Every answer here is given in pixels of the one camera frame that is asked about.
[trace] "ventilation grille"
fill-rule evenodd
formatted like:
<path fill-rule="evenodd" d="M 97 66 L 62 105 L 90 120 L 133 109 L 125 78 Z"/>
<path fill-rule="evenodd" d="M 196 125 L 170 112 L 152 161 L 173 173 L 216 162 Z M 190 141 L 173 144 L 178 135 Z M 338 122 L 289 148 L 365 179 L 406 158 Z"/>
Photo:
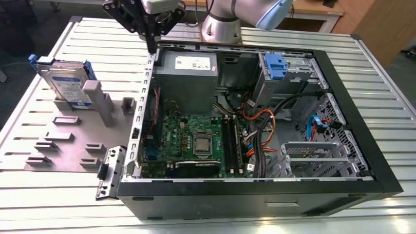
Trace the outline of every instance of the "ventilation grille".
<path fill-rule="evenodd" d="M 322 104 L 318 106 L 316 114 L 321 119 L 326 118 L 326 119 L 338 121 L 338 117 L 336 115 L 334 109 L 333 109 L 332 104 L 330 104 L 328 99 L 325 99 L 322 101 Z M 306 127 L 305 126 L 302 127 L 300 133 L 301 133 L 302 140 L 306 141 Z M 360 171 L 368 170 L 368 166 L 365 164 L 362 164 L 362 160 L 360 159 L 360 156 L 357 154 L 357 149 L 353 146 L 352 142 L 348 140 L 346 133 L 341 128 L 340 129 L 328 128 L 324 134 L 316 135 L 316 140 L 317 141 L 326 141 L 326 142 L 334 141 L 334 142 L 340 142 L 342 145 L 345 145 L 350 151 L 350 155 L 348 156 L 348 158 L 356 159 L 354 161 L 356 161 L 356 165 L 357 165 Z"/>
<path fill-rule="evenodd" d="M 317 175 L 317 177 L 322 177 L 332 169 L 334 168 L 334 166 L 328 167 L 321 174 Z"/>

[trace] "green circuit board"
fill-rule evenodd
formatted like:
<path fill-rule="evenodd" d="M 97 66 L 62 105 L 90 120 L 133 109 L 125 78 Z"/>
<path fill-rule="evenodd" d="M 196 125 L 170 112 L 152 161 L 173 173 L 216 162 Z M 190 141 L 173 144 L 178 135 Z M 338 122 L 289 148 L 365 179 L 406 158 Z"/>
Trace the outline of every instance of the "green circuit board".
<path fill-rule="evenodd" d="M 241 178 L 249 174 L 229 173 L 225 170 L 221 117 L 165 116 L 161 130 L 161 145 L 156 160 L 142 164 L 142 175 L 146 178 L 165 178 L 169 161 L 217 161 L 221 163 L 216 178 Z M 209 153 L 200 155 L 194 150 L 196 138 L 209 139 Z"/>
<path fill-rule="evenodd" d="M 221 118 L 204 116 L 165 117 L 161 130 L 161 147 L 158 149 L 162 160 L 200 159 L 193 155 L 193 136 L 210 136 L 212 156 L 206 159 L 222 159 L 221 146 Z"/>

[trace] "slotted aluminum table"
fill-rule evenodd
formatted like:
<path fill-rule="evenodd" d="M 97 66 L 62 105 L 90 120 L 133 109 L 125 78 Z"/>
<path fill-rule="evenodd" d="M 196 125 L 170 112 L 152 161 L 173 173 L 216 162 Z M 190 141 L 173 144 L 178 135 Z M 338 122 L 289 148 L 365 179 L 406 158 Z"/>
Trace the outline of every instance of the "slotted aluminum table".
<path fill-rule="evenodd" d="M 177 25 L 165 39 L 198 41 L 197 30 Z M 22 171 L 45 122 L 57 112 L 53 93 L 36 76 L 0 133 L 0 169 L 5 170 L 0 173 L 0 230 L 42 234 L 416 232 L 416 111 L 362 42 L 349 35 L 244 28 L 242 43 L 328 52 L 404 192 L 330 217 L 137 220 L 120 201 L 94 201 L 94 174 Z M 49 55 L 88 59 L 113 100 L 140 95 L 145 43 L 114 20 L 69 22 Z"/>

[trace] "metal bracket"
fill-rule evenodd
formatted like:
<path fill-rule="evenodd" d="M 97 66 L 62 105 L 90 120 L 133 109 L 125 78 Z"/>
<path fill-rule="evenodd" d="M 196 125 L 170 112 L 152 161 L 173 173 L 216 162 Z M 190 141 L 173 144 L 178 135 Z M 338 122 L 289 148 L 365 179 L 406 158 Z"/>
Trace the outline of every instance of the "metal bracket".
<path fill-rule="evenodd" d="M 118 199 L 117 189 L 120 184 L 125 146 L 109 148 L 105 155 L 105 161 L 98 168 L 97 178 L 100 179 L 96 200 Z"/>

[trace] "black cable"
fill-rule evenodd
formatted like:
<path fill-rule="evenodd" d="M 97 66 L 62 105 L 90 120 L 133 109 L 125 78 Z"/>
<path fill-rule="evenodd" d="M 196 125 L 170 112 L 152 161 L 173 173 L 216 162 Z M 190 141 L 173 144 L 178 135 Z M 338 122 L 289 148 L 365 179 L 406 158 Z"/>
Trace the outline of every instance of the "black cable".
<path fill-rule="evenodd" d="M 230 91 L 240 91 L 240 90 L 249 90 L 249 89 L 250 89 L 249 87 L 230 87 L 230 88 L 228 88 L 228 89 L 225 90 L 225 92 L 224 92 L 224 99 L 225 99 L 225 102 L 226 102 L 229 108 L 230 108 L 234 112 L 240 111 L 240 110 L 242 109 L 242 107 L 240 106 L 238 108 L 234 108 L 234 106 L 233 106 L 233 104 L 232 104 L 232 101 L 229 100 L 229 92 L 230 92 Z"/>
<path fill-rule="evenodd" d="M 185 25 L 186 25 L 189 28 L 196 28 L 196 27 L 198 27 L 200 24 L 205 21 L 208 15 L 209 15 L 209 13 L 210 13 L 212 7 L 213 7 L 213 2 L 214 2 L 214 0 L 212 0 L 212 2 L 210 2 L 210 6 L 209 6 L 209 9 L 208 9 L 208 11 L 206 11 L 206 14 L 205 14 L 205 16 L 204 16 L 204 18 L 202 18 L 202 21 L 200 21 L 200 22 L 196 21 L 196 24 L 194 24 L 194 25 L 189 25 L 188 23 L 185 23 Z M 197 20 L 196 14 L 197 14 L 197 0 L 194 0 L 194 18 L 196 18 L 196 20 Z"/>

